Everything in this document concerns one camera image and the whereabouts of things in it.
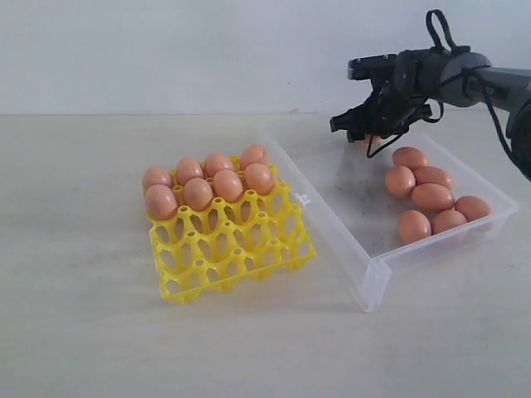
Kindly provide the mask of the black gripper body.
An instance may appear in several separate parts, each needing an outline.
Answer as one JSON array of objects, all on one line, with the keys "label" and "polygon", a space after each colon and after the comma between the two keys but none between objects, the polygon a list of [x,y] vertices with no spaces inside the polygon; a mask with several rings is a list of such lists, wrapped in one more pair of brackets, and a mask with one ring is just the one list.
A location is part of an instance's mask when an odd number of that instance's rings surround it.
[{"label": "black gripper body", "polygon": [[438,104],[440,116],[434,117],[425,96],[402,97],[389,82],[374,86],[364,105],[365,138],[389,138],[406,133],[417,121],[434,124],[442,118],[442,103]]}]

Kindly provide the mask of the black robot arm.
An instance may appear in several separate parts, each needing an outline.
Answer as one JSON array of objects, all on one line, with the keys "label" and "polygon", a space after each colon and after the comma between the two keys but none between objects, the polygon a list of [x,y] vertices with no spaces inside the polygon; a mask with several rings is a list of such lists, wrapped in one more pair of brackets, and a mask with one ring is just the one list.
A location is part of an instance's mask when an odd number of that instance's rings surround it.
[{"label": "black robot arm", "polygon": [[348,63],[350,80],[369,80],[363,103],[329,121],[350,143],[379,137],[396,142],[418,121],[434,124],[429,101],[440,107],[487,106],[510,162],[530,176],[530,72],[493,67],[467,46],[453,51],[432,47],[356,58]]}]

